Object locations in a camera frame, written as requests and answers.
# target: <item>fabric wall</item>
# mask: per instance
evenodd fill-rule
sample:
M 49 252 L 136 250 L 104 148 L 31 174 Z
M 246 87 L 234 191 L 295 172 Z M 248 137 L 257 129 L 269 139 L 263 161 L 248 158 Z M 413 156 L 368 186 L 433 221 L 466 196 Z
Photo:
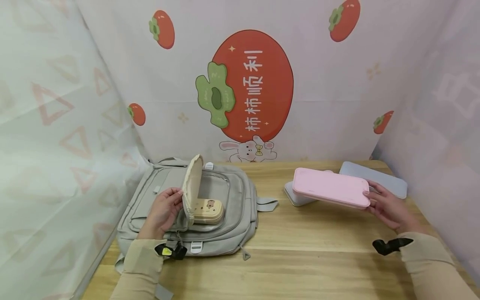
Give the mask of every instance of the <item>fabric wall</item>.
M 0 1 L 0 28 L 0 299 L 77 299 L 146 163 L 73 1 Z
M 375 158 L 480 284 L 480 3 L 460 0 L 405 88 Z
M 77 1 L 153 160 L 368 159 L 454 0 Z

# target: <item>black wrist strap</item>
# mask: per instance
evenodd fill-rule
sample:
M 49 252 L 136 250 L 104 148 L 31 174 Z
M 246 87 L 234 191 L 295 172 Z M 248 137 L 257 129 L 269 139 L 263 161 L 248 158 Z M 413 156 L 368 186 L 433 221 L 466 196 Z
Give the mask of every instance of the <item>black wrist strap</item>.
M 389 240 L 387 243 L 385 243 L 383 240 L 374 240 L 372 246 L 379 254 L 386 256 L 392 252 L 400 251 L 400 247 L 407 246 L 412 242 L 412 239 L 407 238 L 397 238 L 394 240 Z

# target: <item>beige pouch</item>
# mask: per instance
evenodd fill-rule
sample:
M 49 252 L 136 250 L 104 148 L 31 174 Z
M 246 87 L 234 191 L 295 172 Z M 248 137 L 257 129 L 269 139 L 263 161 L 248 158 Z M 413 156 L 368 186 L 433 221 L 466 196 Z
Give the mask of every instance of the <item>beige pouch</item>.
M 200 154 L 195 156 L 187 167 L 183 190 L 183 209 L 188 218 L 188 225 L 218 224 L 223 217 L 224 208 L 219 200 L 199 199 L 198 192 L 202 179 L 204 161 Z

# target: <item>persimmon illustration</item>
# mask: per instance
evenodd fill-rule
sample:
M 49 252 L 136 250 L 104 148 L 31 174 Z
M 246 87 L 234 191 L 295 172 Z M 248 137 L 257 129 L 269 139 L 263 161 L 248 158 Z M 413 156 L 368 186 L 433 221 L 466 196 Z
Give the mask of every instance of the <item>persimmon illustration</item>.
M 138 126 L 142 126 L 145 124 L 145 111 L 140 105 L 136 103 L 128 105 L 128 113 L 132 117 L 133 122 Z
M 165 49 L 173 47 L 175 42 L 175 29 L 170 16 L 164 11 L 156 11 L 152 19 L 148 21 L 150 33 L 154 40 Z
M 387 127 L 388 122 L 392 118 L 393 110 L 387 112 L 383 116 L 378 117 L 373 123 L 373 132 L 376 134 L 384 133 L 385 127 Z
M 359 0 L 347 0 L 335 8 L 330 16 L 330 37 L 335 42 L 346 39 L 353 31 L 360 18 Z
M 269 35 L 242 30 L 229 36 L 195 82 L 198 103 L 210 122 L 239 143 L 273 139 L 293 97 L 293 72 L 282 47 Z

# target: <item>hand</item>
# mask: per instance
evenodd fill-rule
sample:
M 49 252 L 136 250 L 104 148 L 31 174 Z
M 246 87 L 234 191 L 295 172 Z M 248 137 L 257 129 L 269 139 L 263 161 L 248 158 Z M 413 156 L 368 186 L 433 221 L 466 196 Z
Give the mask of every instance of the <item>hand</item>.
M 380 184 L 370 180 L 367 181 L 371 187 L 377 190 L 377 192 L 363 192 L 370 199 L 368 212 L 376 216 L 397 234 L 411 231 L 428 234 L 415 216 L 408 211 L 403 200 L 395 197 Z
M 182 195 L 183 191 L 179 188 L 169 188 L 161 192 L 153 201 L 137 239 L 163 239 L 165 232 L 172 227 L 179 211 L 183 208 Z

